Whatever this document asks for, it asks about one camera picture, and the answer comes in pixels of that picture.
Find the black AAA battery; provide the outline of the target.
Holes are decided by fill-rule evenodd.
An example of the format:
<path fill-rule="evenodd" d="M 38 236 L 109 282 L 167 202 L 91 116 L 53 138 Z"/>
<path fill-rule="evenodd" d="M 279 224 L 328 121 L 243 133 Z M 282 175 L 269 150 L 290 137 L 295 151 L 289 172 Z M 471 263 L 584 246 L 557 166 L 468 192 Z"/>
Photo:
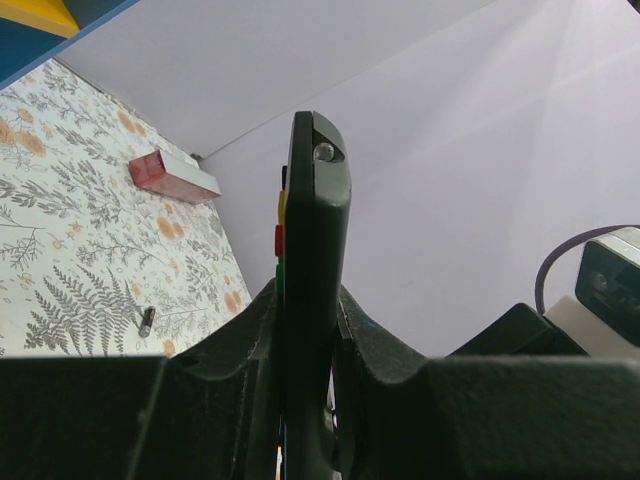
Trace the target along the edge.
<path fill-rule="evenodd" d="M 139 336 L 146 338 L 150 335 L 152 326 L 156 315 L 156 308 L 153 306 L 147 307 L 142 315 L 142 320 L 139 327 Z"/>

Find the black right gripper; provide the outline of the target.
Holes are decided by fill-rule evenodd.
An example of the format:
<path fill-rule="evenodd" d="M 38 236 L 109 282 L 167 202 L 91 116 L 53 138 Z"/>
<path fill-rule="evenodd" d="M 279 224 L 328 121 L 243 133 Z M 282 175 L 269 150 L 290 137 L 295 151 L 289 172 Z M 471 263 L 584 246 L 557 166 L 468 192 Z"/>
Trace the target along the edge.
<path fill-rule="evenodd" d="M 518 303 L 453 356 L 588 356 L 569 335 L 524 303 Z"/>

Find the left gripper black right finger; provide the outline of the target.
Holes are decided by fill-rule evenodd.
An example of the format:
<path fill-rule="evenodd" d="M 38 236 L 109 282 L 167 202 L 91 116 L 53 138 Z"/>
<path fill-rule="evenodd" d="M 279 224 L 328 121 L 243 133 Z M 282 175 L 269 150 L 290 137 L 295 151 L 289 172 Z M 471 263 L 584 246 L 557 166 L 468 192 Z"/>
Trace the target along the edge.
<path fill-rule="evenodd" d="M 635 479 L 639 365 L 429 359 L 340 293 L 336 458 L 346 479 Z"/>

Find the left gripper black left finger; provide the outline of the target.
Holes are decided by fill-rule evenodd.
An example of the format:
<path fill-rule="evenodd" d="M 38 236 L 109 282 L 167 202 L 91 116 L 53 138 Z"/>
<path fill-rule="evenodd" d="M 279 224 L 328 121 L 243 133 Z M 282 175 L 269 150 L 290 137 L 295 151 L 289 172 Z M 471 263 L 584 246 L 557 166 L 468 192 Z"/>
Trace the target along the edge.
<path fill-rule="evenodd" d="M 5 479 L 271 479 L 276 288 L 183 353 L 1 362 Z"/>

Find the black TV remote control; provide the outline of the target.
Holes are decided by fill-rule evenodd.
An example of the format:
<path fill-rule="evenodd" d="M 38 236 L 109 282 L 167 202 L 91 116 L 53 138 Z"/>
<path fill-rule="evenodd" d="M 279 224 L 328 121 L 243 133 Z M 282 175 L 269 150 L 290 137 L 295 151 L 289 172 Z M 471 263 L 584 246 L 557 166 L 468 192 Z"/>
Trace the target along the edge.
<path fill-rule="evenodd" d="M 351 203 L 351 177 L 337 127 L 295 113 L 282 240 L 283 474 L 329 479 L 334 433 L 328 390 Z"/>

